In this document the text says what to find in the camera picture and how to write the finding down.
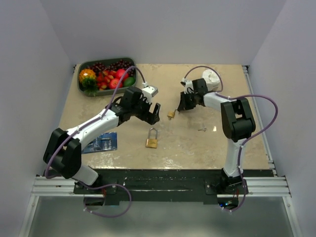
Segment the small brass padlock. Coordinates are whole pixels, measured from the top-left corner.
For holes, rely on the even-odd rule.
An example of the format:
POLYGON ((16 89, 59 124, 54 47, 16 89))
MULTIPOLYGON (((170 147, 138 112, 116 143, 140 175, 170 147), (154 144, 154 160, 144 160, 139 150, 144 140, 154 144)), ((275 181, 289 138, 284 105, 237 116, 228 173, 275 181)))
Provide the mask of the small brass padlock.
POLYGON ((167 114, 167 117, 172 117, 172 119, 175 117, 177 109, 169 111, 167 114))

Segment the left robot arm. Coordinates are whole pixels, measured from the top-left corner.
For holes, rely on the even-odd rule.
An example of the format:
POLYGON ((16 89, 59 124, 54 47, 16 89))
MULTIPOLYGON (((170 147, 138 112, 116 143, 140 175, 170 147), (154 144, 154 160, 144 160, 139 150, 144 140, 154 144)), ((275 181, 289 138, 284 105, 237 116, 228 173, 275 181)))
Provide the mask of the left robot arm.
POLYGON ((45 177, 50 179, 52 168, 62 177, 85 183, 85 188, 92 194, 102 189, 99 174, 91 167, 82 164, 81 153, 94 139, 108 130, 114 129, 132 116, 154 125, 159 121, 160 104, 150 112, 152 99, 158 93, 155 86, 142 89, 131 86, 119 98, 111 98, 110 103, 100 113, 88 121, 73 128, 55 129, 49 139, 43 160, 46 163, 45 177))

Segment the large brass padlock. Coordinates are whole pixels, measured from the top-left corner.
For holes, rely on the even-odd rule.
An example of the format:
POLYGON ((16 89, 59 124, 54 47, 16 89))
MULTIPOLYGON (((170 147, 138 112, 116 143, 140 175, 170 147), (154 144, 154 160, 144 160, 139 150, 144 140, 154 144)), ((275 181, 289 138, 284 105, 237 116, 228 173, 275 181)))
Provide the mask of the large brass padlock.
POLYGON ((158 130, 156 128, 149 129, 145 147, 154 149, 158 147, 158 130))

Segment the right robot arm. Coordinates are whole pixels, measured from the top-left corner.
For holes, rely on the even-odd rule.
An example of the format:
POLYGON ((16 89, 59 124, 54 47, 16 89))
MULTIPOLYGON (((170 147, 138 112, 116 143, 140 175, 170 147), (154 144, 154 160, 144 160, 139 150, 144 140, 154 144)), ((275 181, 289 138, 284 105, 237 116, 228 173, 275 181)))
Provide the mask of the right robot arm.
POLYGON ((231 194, 241 187, 244 194, 248 193, 246 180, 241 167, 244 156, 244 143, 256 129, 255 120, 247 99, 229 99, 209 90, 205 79, 182 79, 185 87, 180 93, 177 111, 188 111, 201 105, 215 109, 221 113, 222 130, 228 139, 227 155, 218 184, 217 191, 231 194))

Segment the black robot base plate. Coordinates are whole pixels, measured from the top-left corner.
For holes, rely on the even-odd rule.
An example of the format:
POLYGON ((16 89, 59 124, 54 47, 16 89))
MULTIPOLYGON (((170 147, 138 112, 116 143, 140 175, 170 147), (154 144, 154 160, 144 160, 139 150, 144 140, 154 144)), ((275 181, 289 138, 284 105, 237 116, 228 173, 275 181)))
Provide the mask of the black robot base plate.
POLYGON ((220 169, 98 169, 100 178, 91 189, 78 181, 75 195, 101 198, 105 205, 133 202, 201 202, 236 206, 244 190, 240 178, 225 178, 220 169))

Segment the silver key set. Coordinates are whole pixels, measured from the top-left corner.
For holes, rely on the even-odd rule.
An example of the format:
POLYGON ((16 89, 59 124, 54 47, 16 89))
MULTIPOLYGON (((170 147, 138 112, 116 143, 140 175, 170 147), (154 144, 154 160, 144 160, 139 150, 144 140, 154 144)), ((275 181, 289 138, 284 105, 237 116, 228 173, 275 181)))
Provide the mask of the silver key set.
POLYGON ((207 128, 204 126, 204 124, 202 125, 202 128, 199 128, 198 131, 206 131, 207 128))

